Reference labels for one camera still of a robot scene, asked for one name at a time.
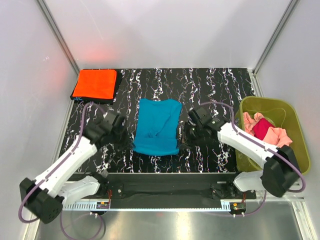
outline teal cloth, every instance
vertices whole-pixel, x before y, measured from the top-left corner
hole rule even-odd
[[[133,150],[150,156],[179,153],[177,128],[182,104],[173,99],[151,101],[142,98]]]

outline black marble table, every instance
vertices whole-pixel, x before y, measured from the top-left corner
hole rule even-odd
[[[187,111],[199,103],[218,101],[233,106],[236,112],[241,100],[254,95],[253,86],[245,68],[159,68],[120,69],[122,82],[113,105],[101,105],[127,117],[127,129],[133,140],[136,134],[139,100],[174,99],[183,104],[178,125],[182,137],[183,121]],[[75,102],[64,135],[60,155],[73,143],[80,130],[83,102]],[[221,106],[207,107],[213,116],[230,119],[230,113]],[[101,118],[102,114],[91,107],[86,122]],[[79,173],[102,171],[110,173],[216,173],[235,172],[236,154],[232,147],[212,141],[206,146],[184,149],[178,155],[147,156],[127,149],[116,152],[111,144],[104,146],[78,170]]]

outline gray metal floor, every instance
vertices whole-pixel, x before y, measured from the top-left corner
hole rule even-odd
[[[249,202],[247,212],[258,206]],[[93,216],[73,220],[80,211],[64,211],[63,225],[75,239],[91,238],[100,226]],[[103,215],[105,234],[101,240],[301,240],[293,208],[288,202],[267,202],[248,217],[219,217],[205,212],[107,212]],[[57,218],[40,224],[37,240],[65,240]]]

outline green bin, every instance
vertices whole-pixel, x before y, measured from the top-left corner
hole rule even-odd
[[[290,147],[293,149],[296,160],[302,174],[306,174],[310,169],[310,157],[301,131],[295,109],[285,101],[266,97],[247,96],[240,103],[239,111],[235,117],[238,118],[238,126],[245,130],[244,112],[248,112],[251,117],[255,113],[262,113],[276,128],[283,128],[291,138]],[[238,150],[236,152],[236,165],[241,172],[252,172],[261,168],[249,157]]]

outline folded orange cloth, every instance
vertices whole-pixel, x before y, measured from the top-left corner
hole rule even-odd
[[[113,69],[83,69],[79,73],[73,97],[113,99],[117,72]]]
[[[264,116],[259,112],[257,112],[253,116],[253,119],[251,118],[248,112],[244,112],[243,121],[245,132],[254,136],[255,132],[253,131],[253,128],[262,118],[264,118]],[[268,131],[263,141],[268,144],[276,145],[279,148],[281,148],[283,145],[289,146],[289,144],[292,143],[292,140],[290,139],[290,137],[288,137],[285,129],[272,126],[268,128]]]

